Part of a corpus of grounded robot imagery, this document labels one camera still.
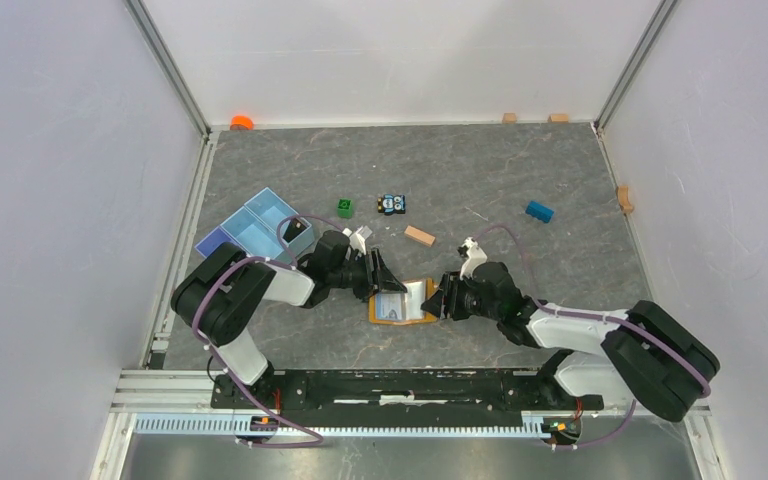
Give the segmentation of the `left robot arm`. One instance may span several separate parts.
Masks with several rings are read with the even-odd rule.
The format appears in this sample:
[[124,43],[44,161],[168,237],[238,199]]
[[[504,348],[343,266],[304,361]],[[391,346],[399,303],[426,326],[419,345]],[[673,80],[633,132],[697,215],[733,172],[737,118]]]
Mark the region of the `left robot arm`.
[[224,242],[174,289],[170,307],[237,380],[238,397],[262,407],[273,397],[274,381],[264,374],[270,362],[247,331],[261,302],[310,309],[333,289],[348,289],[364,302],[408,291],[366,238],[365,228],[329,230],[295,266]]

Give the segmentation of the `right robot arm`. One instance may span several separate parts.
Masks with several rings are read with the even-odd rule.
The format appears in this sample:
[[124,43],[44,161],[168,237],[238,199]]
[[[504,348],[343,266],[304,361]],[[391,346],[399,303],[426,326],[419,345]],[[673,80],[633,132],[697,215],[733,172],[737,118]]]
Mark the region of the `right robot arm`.
[[469,276],[445,273],[421,308],[439,319],[487,318],[515,345],[558,350],[560,361],[537,382],[540,400],[551,408],[598,395],[637,401],[678,422],[710,395],[721,369],[717,356],[653,301],[613,311],[562,307],[524,294],[501,262]]

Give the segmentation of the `white credit card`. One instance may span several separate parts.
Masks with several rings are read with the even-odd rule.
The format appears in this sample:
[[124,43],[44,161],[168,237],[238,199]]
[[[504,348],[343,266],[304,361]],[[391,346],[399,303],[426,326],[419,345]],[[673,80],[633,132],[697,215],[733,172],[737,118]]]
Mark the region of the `white credit card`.
[[406,319],[406,297],[403,293],[380,293],[374,300],[376,320],[401,322]]

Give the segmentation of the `orange card holder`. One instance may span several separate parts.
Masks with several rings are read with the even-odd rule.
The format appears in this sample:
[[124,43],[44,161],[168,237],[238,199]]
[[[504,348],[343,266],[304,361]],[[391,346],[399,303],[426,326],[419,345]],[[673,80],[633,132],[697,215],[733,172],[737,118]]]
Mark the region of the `orange card holder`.
[[434,323],[438,320],[421,306],[436,291],[431,278],[405,283],[406,292],[381,292],[369,301],[368,320],[370,323],[391,326],[408,326]]

